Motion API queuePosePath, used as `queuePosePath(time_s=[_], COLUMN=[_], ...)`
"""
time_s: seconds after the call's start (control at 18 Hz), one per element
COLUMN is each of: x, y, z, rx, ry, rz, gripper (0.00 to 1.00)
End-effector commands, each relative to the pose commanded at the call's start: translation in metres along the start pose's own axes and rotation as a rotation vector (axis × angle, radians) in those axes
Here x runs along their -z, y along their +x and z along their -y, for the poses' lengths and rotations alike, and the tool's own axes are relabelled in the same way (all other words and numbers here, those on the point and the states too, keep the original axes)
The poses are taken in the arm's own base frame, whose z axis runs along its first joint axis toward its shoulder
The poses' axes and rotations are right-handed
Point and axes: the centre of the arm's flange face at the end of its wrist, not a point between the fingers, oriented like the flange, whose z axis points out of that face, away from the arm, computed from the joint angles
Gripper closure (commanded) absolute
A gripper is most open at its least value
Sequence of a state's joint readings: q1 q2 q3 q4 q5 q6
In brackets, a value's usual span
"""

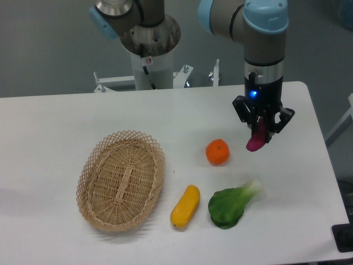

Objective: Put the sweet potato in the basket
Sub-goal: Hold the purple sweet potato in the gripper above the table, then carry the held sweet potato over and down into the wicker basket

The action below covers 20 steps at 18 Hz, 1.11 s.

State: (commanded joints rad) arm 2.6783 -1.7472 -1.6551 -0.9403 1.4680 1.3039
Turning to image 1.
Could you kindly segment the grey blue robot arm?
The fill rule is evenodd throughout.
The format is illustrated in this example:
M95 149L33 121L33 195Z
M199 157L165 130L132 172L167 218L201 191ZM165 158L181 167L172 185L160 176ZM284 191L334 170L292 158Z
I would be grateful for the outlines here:
M119 38L132 54L137 89L172 86L172 71L161 59L175 50L181 30L163 1L96 1L89 15L104 36ZM294 116L281 102L287 2L201 1L197 16L205 31L243 44L245 92L233 106L252 139L268 143Z

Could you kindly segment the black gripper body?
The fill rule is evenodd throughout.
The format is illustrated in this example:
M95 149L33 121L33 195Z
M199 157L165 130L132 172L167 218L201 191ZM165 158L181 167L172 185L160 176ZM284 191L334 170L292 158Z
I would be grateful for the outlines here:
M275 128L275 115L282 106L283 77L271 83L256 83L256 73L251 72L245 78L245 104L250 111L250 124L254 123L256 116L263 117L268 123L268 129Z

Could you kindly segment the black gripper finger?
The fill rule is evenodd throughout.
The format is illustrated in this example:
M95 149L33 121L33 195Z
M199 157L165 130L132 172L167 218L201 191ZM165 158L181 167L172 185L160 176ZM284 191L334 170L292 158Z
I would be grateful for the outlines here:
M255 122L255 112L252 107L248 107L247 103L245 96L237 96L232 102L241 122L246 123L248 128L252 129Z
M270 142L272 136L279 134L295 115L290 108L280 106L278 110L269 109L265 111L266 142Z

